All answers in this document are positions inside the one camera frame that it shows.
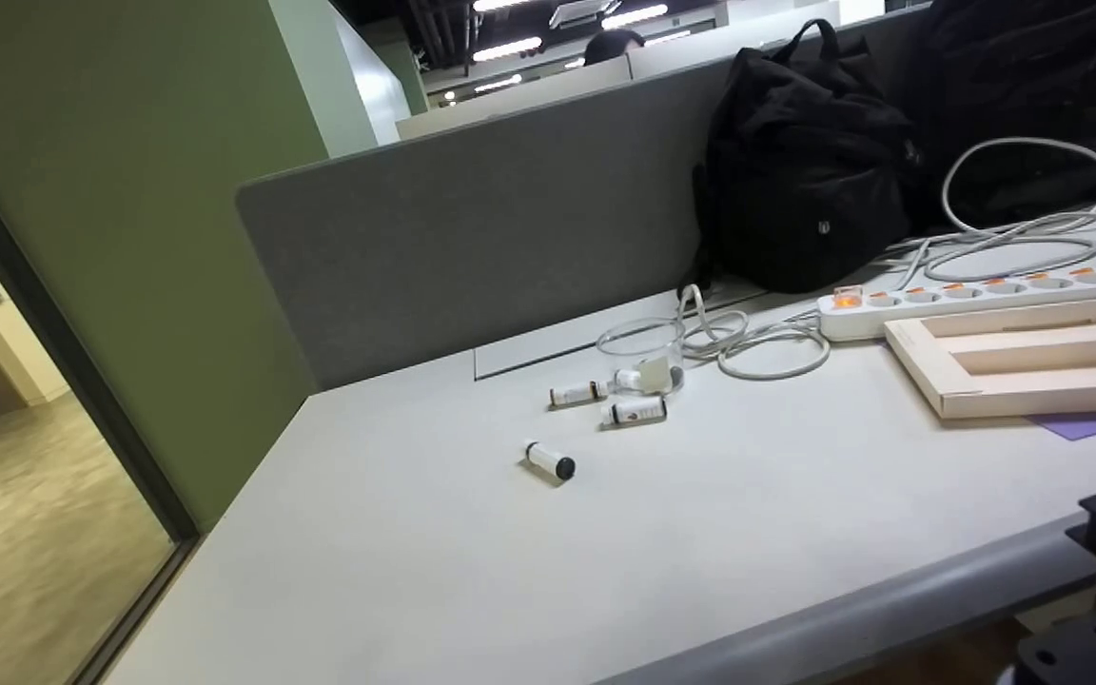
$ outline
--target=door frame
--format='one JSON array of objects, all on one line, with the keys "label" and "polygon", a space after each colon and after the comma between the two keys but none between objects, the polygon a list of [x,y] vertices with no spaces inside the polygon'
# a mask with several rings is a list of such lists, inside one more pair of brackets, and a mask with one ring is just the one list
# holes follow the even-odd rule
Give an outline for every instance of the door frame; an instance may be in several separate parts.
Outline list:
[{"label": "door frame", "polygon": [[86,359],[82,341],[75,332],[64,325],[61,310],[44,293],[42,278],[30,272],[28,254],[12,239],[5,218],[0,218],[0,286],[12,293],[20,315],[30,325],[61,377],[67,379],[73,396],[82,405],[86,420],[97,428],[104,442],[149,504],[149,509],[158,516],[158,527],[170,538],[170,556],[165,568],[152,576],[152,581],[125,604],[125,613],[109,626],[106,636],[82,653],[75,665],[73,681],[92,685],[104,681],[118,652],[129,643],[129,636],[142,627],[149,609],[165,598],[180,568],[191,560],[199,547],[199,522],[191,509],[180,504],[176,486],[158,472],[154,456],[142,442],[142,434],[129,428],[129,415],[97,377],[96,362]]},{"label": "door frame", "polygon": [[44,355],[52,359],[52,364],[61,371],[61,377],[67,379],[67,388],[75,391],[75,401],[82,405],[82,411],[92,415],[92,423],[97,428],[97,434],[106,439],[106,445],[113,450],[129,480],[137,483],[142,497],[152,505],[152,514],[168,529],[168,538],[176,544],[199,542],[195,516],[180,504],[176,486],[152,459],[142,434],[129,428],[129,415],[113,401],[106,379],[97,377],[75,332],[64,325],[42,278],[30,272],[5,218],[0,218],[0,286],[20,303],[20,315],[33,329]]}]

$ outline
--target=gray partition panel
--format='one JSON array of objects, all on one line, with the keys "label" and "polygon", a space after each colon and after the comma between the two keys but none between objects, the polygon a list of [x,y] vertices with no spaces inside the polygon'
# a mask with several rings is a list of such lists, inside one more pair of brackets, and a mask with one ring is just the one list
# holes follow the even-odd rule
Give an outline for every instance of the gray partition panel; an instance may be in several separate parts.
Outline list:
[{"label": "gray partition panel", "polygon": [[702,65],[242,185],[317,386],[677,286],[724,83],[725,65]]}]

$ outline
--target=ceiling light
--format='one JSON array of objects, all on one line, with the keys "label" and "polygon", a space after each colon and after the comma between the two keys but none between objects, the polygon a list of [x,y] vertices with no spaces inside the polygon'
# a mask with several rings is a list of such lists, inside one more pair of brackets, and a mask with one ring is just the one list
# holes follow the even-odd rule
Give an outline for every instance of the ceiling light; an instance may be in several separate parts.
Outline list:
[{"label": "ceiling light", "polygon": [[475,10],[497,10],[497,8],[513,8],[513,5],[524,5],[524,0],[475,0],[470,8]]},{"label": "ceiling light", "polygon": [[513,86],[513,83],[521,83],[521,71],[508,71],[507,80],[488,80],[475,91],[497,91],[497,86]]},{"label": "ceiling light", "polygon": [[600,31],[645,23],[645,20],[658,20],[658,15],[667,15],[667,5],[652,5],[652,8],[610,15],[610,20],[600,20]]},{"label": "ceiling light", "polygon": [[536,47],[543,47],[543,39],[532,33],[532,39],[475,48],[470,60],[497,60],[497,57],[529,55]]}]

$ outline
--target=small white cylinder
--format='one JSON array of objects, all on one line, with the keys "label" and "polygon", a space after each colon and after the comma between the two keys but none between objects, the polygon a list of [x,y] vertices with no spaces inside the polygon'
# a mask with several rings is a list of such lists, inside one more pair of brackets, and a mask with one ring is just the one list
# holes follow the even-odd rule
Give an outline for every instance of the small white cylinder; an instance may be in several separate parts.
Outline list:
[{"label": "small white cylinder", "polygon": [[521,459],[555,483],[568,483],[579,472],[574,456],[568,456],[543,442],[524,442]]},{"label": "small white cylinder", "polygon": [[579,409],[579,405],[598,405],[610,391],[598,379],[583,379],[583,386],[560,386],[546,388],[546,409]]},{"label": "small white cylinder", "polygon": [[634,396],[610,409],[603,428],[634,428],[634,423],[662,423],[667,420],[667,396]]}]

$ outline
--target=wooden board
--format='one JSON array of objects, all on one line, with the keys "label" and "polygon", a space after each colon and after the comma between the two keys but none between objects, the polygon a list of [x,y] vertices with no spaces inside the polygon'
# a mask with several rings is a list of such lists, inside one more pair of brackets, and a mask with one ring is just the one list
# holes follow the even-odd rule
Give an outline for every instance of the wooden board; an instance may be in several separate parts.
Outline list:
[{"label": "wooden board", "polygon": [[889,321],[886,341],[941,420],[1096,411],[1096,300]]}]

